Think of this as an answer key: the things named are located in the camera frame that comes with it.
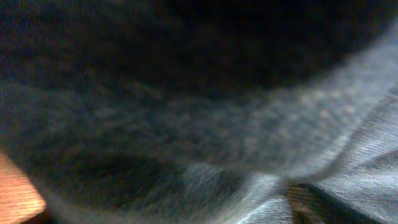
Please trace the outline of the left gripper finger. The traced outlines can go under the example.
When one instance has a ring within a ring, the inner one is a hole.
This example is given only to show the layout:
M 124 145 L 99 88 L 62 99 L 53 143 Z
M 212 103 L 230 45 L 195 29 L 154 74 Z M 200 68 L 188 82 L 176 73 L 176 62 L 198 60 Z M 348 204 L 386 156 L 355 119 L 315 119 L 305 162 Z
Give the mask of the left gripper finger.
M 311 184 L 287 188 L 294 224 L 380 224 Z

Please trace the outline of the blue denim jeans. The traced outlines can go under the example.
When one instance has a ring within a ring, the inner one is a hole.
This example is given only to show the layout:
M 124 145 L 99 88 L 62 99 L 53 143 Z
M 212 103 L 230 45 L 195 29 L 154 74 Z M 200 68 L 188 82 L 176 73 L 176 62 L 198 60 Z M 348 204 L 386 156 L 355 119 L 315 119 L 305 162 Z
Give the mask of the blue denim jeans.
M 2 1 L 1 146 L 58 223 L 396 223 L 397 2 Z

